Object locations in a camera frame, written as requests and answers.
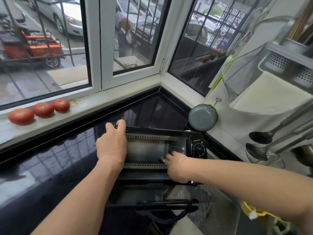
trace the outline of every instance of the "cart wheel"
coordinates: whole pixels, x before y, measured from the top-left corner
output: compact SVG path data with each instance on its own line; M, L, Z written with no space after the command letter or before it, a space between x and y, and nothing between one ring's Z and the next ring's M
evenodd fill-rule
M58 31L62 35L65 35L65 29L64 29L63 23L58 16L54 16L54 22L57 25Z
M58 68L61 65L61 59L60 58L46 58L45 64L48 68Z
M35 4L33 3L32 0L28 0L28 4L29 4L29 7L32 11L36 11L36 7L35 7Z

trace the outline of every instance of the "red tomato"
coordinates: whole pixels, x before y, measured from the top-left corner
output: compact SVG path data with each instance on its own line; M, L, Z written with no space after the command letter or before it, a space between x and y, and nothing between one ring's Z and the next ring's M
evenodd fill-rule
M29 109L16 109L9 114L8 118L14 124L28 125L34 122L34 113Z
M33 111L35 115L37 115L40 118L50 118L54 115L54 108L52 105L42 102L42 103L37 103Z
M57 99L53 102L53 108L59 113L69 112L70 107L69 101L65 99Z

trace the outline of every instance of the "dish rack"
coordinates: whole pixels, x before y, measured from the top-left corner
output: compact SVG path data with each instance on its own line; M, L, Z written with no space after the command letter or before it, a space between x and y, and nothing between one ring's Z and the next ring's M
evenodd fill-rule
M295 20L290 20L266 46L269 53L258 67L313 94L313 45L287 39Z

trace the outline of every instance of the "person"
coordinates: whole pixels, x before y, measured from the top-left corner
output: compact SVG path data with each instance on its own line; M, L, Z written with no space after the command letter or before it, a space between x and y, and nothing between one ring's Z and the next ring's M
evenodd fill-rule
M120 21L121 29L117 33L119 57L132 55L132 47L134 45L134 37L131 33L131 23L128 19L123 18Z
M127 154L126 123L107 123L96 141L94 169L33 231L37 234L98 234L104 207ZM287 170L237 161L190 158L178 152L166 155L170 178L196 181L229 192L248 204L292 222L304 234L313 234L313 180Z

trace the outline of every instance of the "left hand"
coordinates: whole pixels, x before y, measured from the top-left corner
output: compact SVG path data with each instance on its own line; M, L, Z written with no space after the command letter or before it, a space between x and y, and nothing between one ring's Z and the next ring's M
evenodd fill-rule
M116 125L117 129L111 123L106 123L106 133L97 139L96 149L99 162L120 172L127 154L125 120L119 120Z

